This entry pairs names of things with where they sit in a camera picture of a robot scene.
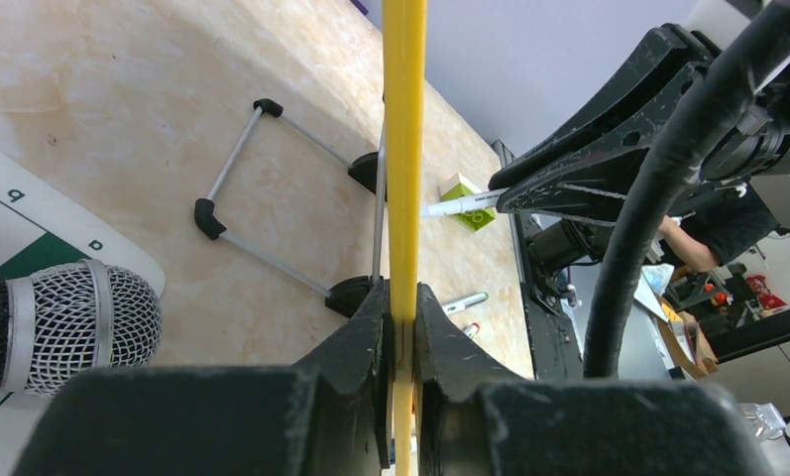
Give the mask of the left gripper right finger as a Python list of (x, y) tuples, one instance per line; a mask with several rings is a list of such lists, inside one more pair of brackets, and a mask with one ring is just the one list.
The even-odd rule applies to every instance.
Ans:
[(414, 360), (419, 473), (501, 475), (508, 426), (490, 390), (527, 380), (467, 337), (424, 283), (417, 285)]

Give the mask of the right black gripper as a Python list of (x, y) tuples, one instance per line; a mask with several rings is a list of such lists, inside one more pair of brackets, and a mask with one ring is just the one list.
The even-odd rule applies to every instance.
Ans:
[(543, 213), (602, 226), (654, 227), (698, 181), (790, 175), (790, 62), (713, 152), (704, 138), (619, 131), (690, 62), (708, 64), (762, 1), (699, 1), (685, 28), (649, 30), (605, 84), (539, 145), (495, 173), (503, 213)]

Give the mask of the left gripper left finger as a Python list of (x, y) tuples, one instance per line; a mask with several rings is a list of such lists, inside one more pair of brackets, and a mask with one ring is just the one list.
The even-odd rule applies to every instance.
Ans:
[(348, 321), (294, 366), (316, 377), (300, 475), (379, 475), (391, 465), (390, 282), (374, 284)]

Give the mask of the purple whiteboard marker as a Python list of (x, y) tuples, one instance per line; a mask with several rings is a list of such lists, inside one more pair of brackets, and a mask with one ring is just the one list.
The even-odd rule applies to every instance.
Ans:
[(506, 191), (508, 187), (433, 203), (420, 210), (420, 217), (449, 216), (494, 208)]

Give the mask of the yellow framed whiteboard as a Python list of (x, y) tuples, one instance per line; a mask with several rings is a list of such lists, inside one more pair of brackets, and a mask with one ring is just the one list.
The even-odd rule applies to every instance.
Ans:
[(395, 473), (410, 473), (427, 3), (384, 1)]

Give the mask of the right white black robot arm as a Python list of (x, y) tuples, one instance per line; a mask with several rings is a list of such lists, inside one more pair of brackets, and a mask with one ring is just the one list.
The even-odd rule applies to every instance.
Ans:
[(614, 226), (667, 227), (675, 266), (730, 262), (780, 225), (754, 190), (790, 175), (790, 1), (768, 5), (729, 45), (702, 29), (649, 30), (563, 125), (490, 180), (504, 213), (556, 221), (528, 238), (541, 274), (600, 261)]

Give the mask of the red whiteboard marker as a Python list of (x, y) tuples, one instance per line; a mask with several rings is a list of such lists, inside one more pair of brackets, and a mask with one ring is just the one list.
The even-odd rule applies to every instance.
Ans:
[(478, 322), (472, 322), (466, 325), (462, 331), (469, 338), (474, 339), (480, 332), (481, 325)]

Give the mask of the blue whiteboard marker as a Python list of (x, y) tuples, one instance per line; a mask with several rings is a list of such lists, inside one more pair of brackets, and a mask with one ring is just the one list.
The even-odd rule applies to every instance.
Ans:
[(452, 315), (455, 313), (462, 312), (480, 303), (483, 303), (488, 299), (489, 299), (489, 295), (487, 293), (477, 293), (445, 303), (442, 305), (442, 309), (446, 315)]

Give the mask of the person in background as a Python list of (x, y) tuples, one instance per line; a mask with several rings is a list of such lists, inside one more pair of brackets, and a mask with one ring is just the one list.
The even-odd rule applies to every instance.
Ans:
[(779, 221), (759, 195), (749, 190), (685, 219), (664, 216), (658, 226), (662, 261), (707, 273), (739, 257), (779, 227)]

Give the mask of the green white toy brick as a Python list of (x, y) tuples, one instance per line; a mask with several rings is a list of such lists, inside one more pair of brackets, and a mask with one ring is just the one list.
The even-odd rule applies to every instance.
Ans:
[(493, 207), (487, 206), (488, 200), (482, 197), (483, 191), (461, 174), (444, 181), (438, 192), (442, 202), (454, 202), (444, 216), (456, 220), (471, 232), (486, 228), (497, 218)]

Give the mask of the purple block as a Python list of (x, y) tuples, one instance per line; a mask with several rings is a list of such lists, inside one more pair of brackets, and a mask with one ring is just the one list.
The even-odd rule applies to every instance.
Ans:
[(369, 14), (369, 9), (362, 0), (351, 0), (351, 3), (360, 11), (363, 16), (367, 16)]

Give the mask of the green white chessboard mat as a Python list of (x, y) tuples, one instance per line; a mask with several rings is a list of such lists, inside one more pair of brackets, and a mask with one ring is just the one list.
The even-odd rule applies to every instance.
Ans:
[[(138, 274), (160, 299), (166, 277), (146, 252), (0, 152), (0, 279), (85, 259)], [(48, 398), (1, 393), (0, 438), (27, 434)]]

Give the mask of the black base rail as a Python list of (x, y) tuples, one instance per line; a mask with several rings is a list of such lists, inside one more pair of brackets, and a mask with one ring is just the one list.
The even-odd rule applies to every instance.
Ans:
[(525, 251), (523, 223), (510, 218), (522, 294), (524, 325), (536, 380), (579, 380), (582, 361), (573, 321), (561, 304), (543, 304)]

